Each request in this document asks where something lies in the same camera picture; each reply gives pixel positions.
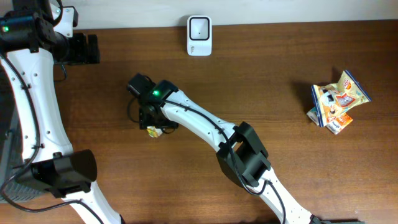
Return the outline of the yellow snack bag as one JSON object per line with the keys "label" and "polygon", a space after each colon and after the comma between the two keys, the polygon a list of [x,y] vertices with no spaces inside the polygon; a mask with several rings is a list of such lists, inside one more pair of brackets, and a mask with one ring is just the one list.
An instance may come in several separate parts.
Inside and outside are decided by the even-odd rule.
{"label": "yellow snack bag", "polygon": [[337,83],[312,85],[311,94],[319,127],[337,120],[351,108],[371,102],[371,97],[349,70],[344,70]]}

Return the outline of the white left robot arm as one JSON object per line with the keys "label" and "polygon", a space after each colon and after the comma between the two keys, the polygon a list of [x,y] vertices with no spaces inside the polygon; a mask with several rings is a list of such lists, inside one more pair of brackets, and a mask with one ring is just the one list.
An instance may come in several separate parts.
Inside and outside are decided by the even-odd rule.
{"label": "white left robot arm", "polygon": [[90,150],[74,151],[62,124],[53,68],[96,64],[95,35],[74,34],[78,12],[48,1],[14,1],[1,18],[1,66],[14,95],[22,151],[20,164],[8,167],[1,200],[23,210],[42,193],[62,199],[85,223],[122,223],[97,183]]}

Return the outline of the orange tissue pack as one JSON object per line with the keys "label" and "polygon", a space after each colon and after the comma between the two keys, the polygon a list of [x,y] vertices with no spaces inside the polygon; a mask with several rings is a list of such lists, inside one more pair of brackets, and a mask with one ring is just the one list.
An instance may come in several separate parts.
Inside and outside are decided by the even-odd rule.
{"label": "orange tissue pack", "polygon": [[333,134],[339,134],[347,125],[353,121],[352,117],[344,113],[326,125]]}

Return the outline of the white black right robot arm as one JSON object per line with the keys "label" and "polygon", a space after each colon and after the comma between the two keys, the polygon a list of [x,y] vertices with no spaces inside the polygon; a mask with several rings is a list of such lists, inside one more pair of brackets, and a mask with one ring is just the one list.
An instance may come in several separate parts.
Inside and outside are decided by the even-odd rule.
{"label": "white black right robot arm", "polygon": [[136,74],[127,90],[139,104],[139,126],[151,135],[170,134],[183,126],[209,144],[224,175],[247,193],[260,197],[281,223],[320,223],[277,178],[254,128],[227,122],[194,103],[172,82],[154,83]]}

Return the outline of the teal tissue pack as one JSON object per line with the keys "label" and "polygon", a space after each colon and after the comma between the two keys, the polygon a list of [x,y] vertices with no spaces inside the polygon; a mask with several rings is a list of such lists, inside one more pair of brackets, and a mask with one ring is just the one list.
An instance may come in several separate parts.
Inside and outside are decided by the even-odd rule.
{"label": "teal tissue pack", "polygon": [[313,107],[310,111],[307,112],[307,116],[318,126],[319,119],[316,107]]}

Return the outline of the green yellow juice carton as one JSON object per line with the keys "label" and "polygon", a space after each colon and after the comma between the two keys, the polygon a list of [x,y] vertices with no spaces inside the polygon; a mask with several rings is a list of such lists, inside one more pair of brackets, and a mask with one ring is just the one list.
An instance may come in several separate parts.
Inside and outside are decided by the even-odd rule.
{"label": "green yellow juice carton", "polygon": [[160,128],[156,128],[155,126],[148,126],[146,130],[149,136],[152,138],[158,138],[163,134],[163,131]]}

